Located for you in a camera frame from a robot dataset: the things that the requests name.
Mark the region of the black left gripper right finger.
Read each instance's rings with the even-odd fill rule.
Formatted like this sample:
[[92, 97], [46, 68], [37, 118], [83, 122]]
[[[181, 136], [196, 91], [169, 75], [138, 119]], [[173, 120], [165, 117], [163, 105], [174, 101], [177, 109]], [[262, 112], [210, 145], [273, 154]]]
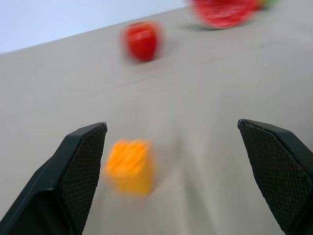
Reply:
[[313, 152], [291, 131], [238, 121], [254, 179], [285, 235], [313, 235]]

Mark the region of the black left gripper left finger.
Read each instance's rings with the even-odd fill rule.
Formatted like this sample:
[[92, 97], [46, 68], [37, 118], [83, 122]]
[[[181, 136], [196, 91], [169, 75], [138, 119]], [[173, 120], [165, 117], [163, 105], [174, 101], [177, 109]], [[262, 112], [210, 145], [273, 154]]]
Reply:
[[0, 235], [82, 235], [98, 185], [107, 125], [65, 136], [0, 221]]

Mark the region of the orange cube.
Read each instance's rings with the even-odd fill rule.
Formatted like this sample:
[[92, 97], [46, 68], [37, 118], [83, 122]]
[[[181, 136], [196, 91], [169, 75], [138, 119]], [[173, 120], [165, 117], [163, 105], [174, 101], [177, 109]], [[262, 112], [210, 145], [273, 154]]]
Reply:
[[118, 192], [149, 195], [155, 178], [151, 143], [140, 139], [118, 140], [109, 149], [101, 173]]

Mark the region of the red round toy fruit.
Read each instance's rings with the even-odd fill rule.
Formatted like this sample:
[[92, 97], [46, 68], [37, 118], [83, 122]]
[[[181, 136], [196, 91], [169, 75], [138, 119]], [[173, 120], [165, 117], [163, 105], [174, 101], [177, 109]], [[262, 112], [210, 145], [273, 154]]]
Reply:
[[121, 32], [125, 56], [139, 63], [156, 59], [163, 44], [163, 30], [156, 21], [140, 21], [126, 25]]

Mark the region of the red watermelon slice toy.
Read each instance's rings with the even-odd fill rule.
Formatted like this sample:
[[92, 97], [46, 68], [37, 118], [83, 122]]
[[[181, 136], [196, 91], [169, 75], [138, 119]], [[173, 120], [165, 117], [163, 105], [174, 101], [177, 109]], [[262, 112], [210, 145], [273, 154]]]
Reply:
[[247, 23], [274, 0], [188, 0], [190, 9], [210, 29], [228, 29]]

